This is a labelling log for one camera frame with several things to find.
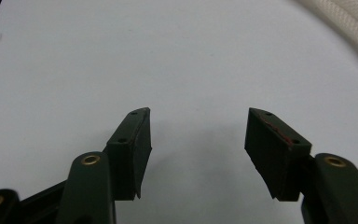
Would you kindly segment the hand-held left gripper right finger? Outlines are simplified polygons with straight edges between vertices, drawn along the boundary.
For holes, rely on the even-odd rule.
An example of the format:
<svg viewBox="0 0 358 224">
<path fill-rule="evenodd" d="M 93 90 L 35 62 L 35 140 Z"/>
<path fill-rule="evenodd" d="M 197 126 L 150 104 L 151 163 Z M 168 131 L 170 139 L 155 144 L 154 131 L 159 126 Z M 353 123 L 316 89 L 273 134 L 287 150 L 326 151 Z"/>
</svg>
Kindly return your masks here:
<svg viewBox="0 0 358 224">
<path fill-rule="evenodd" d="M 273 113 L 249 109 L 244 148 L 272 198 L 298 200 L 300 165 L 311 147 L 311 142 Z"/>
</svg>

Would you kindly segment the cream knitted garment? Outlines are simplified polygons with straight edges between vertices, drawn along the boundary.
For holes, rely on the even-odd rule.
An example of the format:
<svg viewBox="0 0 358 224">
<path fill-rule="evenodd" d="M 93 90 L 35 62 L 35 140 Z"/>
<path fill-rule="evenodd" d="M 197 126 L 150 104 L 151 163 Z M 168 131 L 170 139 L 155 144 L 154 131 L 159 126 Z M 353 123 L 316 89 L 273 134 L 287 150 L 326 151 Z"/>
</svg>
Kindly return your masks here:
<svg viewBox="0 0 358 224">
<path fill-rule="evenodd" d="M 343 36 L 358 53 L 358 0 L 294 0 Z"/>
</svg>

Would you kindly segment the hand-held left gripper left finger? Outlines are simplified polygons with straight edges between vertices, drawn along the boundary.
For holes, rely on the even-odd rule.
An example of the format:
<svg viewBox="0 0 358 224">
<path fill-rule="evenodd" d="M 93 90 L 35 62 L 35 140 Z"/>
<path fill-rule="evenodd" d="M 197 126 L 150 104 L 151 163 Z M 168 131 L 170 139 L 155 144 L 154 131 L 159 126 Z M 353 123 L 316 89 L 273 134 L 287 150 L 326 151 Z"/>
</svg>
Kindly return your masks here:
<svg viewBox="0 0 358 224">
<path fill-rule="evenodd" d="M 105 147 L 115 201 L 141 197 L 151 151 L 150 109 L 133 110 L 121 121 Z"/>
</svg>

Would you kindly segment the white table mat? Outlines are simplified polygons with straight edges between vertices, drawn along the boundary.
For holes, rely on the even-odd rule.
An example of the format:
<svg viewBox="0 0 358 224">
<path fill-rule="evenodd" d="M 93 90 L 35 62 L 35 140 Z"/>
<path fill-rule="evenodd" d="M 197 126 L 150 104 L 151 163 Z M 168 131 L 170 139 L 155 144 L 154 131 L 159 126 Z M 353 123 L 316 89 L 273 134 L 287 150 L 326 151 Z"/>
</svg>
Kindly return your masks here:
<svg viewBox="0 0 358 224">
<path fill-rule="evenodd" d="M 244 148 L 267 110 L 358 167 L 358 49 L 307 0 L 2 0 L 0 189 L 23 198 L 151 110 L 118 224 L 303 224 Z"/>
</svg>

